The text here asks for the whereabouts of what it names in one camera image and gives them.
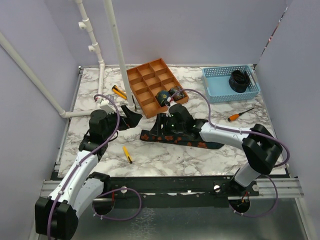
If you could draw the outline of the black orange floral tie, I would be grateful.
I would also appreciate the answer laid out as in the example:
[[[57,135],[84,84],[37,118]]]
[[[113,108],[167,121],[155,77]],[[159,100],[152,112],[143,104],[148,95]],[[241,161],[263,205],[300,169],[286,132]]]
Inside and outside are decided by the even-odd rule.
[[[172,145],[204,148],[210,150],[218,150],[224,146],[224,144],[222,143],[204,141],[201,137],[192,138],[181,133],[154,135],[151,134],[149,130],[144,129],[141,131],[139,139],[144,142],[165,143]]]

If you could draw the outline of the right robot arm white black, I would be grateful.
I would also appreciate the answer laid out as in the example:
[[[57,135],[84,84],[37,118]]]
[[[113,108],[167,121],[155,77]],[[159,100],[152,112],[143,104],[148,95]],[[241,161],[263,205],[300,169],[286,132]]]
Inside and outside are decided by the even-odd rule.
[[[236,196],[246,192],[259,176],[270,174],[283,151],[261,124],[245,129],[213,125],[208,120],[193,118],[180,103],[171,106],[168,113],[159,113],[149,134],[156,140],[169,138],[177,141],[184,137],[188,141],[196,141],[202,148],[216,143],[242,149],[247,163],[235,173],[229,184],[230,191]]]

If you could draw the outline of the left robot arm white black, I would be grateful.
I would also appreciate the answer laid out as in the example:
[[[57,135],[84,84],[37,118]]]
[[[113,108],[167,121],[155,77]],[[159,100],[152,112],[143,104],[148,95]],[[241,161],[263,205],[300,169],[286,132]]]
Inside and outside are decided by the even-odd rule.
[[[108,148],[108,142],[117,133],[134,128],[142,115],[121,106],[118,112],[94,110],[90,114],[89,129],[84,135],[75,160],[58,186],[47,196],[40,197],[34,208],[35,231],[49,239],[70,240],[79,219],[95,197],[106,197],[111,186],[107,175],[90,177]]]

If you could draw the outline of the yellow utility knife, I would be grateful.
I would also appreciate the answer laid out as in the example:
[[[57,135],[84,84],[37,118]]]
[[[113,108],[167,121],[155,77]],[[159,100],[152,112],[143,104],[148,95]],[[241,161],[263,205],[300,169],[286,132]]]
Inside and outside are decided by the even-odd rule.
[[[119,97],[123,98],[124,100],[127,100],[127,99],[128,99],[127,94],[126,94],[124,91],[120,90],[116,85],[114,85],[114,86],[111,88],[111,90],[112,90],[116,95],[118,95]]]

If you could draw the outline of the small yellow black cutter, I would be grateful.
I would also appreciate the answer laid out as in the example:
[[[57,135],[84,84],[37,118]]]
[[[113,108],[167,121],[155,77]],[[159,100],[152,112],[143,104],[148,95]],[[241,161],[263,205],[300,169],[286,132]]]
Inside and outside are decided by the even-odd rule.
[[[130,154],[129,154],[129,152],[128,152],[128,149],[127,149],[125,146],[123,146],[122,149],[123,149],[124,155],[125,155],[125,157],[127,158],[128,162],[129,162],[130,164],[132,164],[132,163],[133,163],[133,160],[132,160],[132,158],[131,158],[131,156],[130,156]]]

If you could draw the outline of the rolled navy yellow tie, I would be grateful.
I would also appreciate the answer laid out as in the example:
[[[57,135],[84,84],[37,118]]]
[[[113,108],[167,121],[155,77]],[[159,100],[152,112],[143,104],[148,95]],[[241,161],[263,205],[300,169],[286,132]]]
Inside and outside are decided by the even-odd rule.
[[[171,99],[171,95],[167,90],[161,90],[159,91],[156,96],[155,96],[158,104],[161,107],[164,106],[169,106],[170,105],[170,99]]]

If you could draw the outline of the rolled brown floral tie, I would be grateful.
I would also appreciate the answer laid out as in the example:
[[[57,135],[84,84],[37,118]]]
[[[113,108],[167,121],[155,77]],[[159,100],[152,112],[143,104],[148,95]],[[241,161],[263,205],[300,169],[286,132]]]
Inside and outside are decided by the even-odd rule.
[[[185,97],[184,93],[181,91],[182,88],[180,86],[174,86],[169,89],[169,94],[171,98],[176,102]]]

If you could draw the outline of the orange wooden compartment tray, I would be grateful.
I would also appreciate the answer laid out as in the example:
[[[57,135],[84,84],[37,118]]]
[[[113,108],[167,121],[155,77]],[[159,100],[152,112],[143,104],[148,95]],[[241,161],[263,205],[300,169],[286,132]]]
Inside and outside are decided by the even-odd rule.
[[[169,92],[181,86],[162,58],[135,66],[126,72],[131,91],[147,119],[168,109],[159,104],[159,92]]]

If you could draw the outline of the light blue plastic basket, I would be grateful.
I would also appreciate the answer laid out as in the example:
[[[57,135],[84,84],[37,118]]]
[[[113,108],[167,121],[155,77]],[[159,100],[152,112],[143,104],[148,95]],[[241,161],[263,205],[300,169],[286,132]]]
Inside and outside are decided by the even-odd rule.
[[[250,65],[203,68],[202,82],[211,104],[251,100],[261,91]]]

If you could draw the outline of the rolled black tie in basket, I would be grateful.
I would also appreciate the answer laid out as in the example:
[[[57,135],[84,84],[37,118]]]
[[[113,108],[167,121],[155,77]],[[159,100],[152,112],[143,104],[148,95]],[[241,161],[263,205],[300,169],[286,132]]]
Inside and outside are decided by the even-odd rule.
[[[244,93],[250,84],[250,78],[247,71],[235,70],[231,73],[228,83],[233,91]]]

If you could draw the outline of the small green handled screwdriver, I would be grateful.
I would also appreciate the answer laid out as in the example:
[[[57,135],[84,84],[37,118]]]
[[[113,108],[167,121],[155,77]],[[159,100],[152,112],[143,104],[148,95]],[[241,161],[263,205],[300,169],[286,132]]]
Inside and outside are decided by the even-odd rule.
[[[136,105],[136,102],[135,102],[135,96],[132,95],[131,97],[132,97],[132,102],[134,104],[134,110],[133,111],[137,111],[137,105]]]

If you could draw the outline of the orange handled screwdriver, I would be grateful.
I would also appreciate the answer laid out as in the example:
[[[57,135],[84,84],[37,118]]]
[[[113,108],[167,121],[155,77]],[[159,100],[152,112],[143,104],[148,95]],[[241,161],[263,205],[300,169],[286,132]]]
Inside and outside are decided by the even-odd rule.
[[[246,111],[243,111],[243,112],[240,112],[240,113],[237,113],[237,114],[234,114],[234,115],[231,115],[230,117],[227,118],[227,121],[228,122],[233,122],[235,120],[237,120],[241,115],[253,110],[254,108],[251,108],[251,109],[248,109]]]

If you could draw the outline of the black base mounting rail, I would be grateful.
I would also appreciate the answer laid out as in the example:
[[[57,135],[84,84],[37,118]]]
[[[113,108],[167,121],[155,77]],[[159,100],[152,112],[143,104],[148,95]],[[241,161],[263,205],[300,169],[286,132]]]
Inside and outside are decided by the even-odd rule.
[[[99,212],[143,208],[226,208],[228,198],[259,195],[257,182],[239,186],[232,176],[110,177],[94,172],[85,178],[76,202],[88,200]]]

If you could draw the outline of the aluminium extrusion rail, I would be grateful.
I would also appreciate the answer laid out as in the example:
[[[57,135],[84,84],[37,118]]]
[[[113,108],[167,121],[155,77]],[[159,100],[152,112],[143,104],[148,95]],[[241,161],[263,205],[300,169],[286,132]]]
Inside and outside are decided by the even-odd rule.
[[[303,198],[304,193],[298,178],[273,178],[279,199],[296,199]],[[44,180],[40,190],[41,197],[47,197],[60,183],[60,180]],[[249,194],[250,199],[275,199],[276,190],[273,183],[265,178],[256,181],[258,186],[258,196],[253,193]]]

